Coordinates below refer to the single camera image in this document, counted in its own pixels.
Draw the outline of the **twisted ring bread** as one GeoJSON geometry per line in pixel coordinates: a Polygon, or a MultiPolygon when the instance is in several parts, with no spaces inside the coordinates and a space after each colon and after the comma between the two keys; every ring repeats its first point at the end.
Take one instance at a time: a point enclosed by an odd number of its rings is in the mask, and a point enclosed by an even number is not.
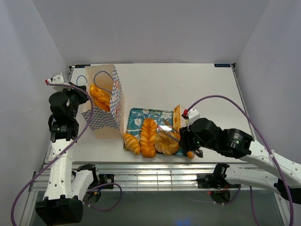
{"type": "Polygon", "coordinates": [[[90,87],[90,94],[94,98],[96,106],[104,111],[110,111],[110,96],[101,88],[92,84],[90,87]]]}

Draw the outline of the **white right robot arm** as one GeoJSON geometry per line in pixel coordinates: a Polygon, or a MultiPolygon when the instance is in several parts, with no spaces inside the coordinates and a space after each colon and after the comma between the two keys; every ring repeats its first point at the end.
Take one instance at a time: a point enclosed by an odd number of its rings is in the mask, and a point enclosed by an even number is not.
{"type": "Polygon", "coordinates": [[[247,185],[270,190],[293,203],[301,202],[301,166],[268,149],[239,129],[221,129],[206,118],[180,128],[179,146],[196,153],[204,147],[230,158],[251,163],[259,170],[218,163],[212,174],[198,178],[199,187],[222,189],[247,185]]]}

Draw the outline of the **blue checkered paper bag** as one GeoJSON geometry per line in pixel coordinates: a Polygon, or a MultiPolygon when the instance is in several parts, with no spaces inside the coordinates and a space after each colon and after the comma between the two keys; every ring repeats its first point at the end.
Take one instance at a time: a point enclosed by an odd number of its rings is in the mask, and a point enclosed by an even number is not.
{"type": "Polygon", "coordinates": [[[92,65],[85,68],[87,92],[93,105],[82,106],[82,116],[96,138],[118,138],[123,133],[123,94],[115,65],[92,65]]]}

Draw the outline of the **metal tongs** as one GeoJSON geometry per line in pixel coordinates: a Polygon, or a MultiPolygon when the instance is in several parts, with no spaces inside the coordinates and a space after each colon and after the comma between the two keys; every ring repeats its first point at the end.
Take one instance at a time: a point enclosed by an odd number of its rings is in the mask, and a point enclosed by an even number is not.
{"type": "MultiPolygon", "coordinates": [[[[157,131],[158,131],[158,133],[162,133],[162,134],[165,134],[167,136],[170,136],[169,132],[174,133],[173,132],[173,126],[172,126],[172,124],[170,122],[168,122],[167,120],[164,120],[164,125],[167,126],[169,128],[169,130],[163,129],[164,126],[157,125],[157,131]]],[[[171,138],[179,142],[179,140],[177,138],[174,138],[174,137],[171,137],[171,138]]]]}

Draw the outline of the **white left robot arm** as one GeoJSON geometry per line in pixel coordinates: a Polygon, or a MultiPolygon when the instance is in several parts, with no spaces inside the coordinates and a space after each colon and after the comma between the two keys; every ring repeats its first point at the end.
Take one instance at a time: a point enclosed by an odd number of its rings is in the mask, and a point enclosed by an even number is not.
{"type": "Polygon", "coordinates": [[[86,86],[65,88],[52,94],[48,101],[52,112],[48,120],[51,140],[50,176],[36,213],[48,226],[79,223],[83,216],[82,200],[86,191],[99,185],[100,177],[93,164],[72,171],[79,124],[78,107],[87,102],[86,86]]]}

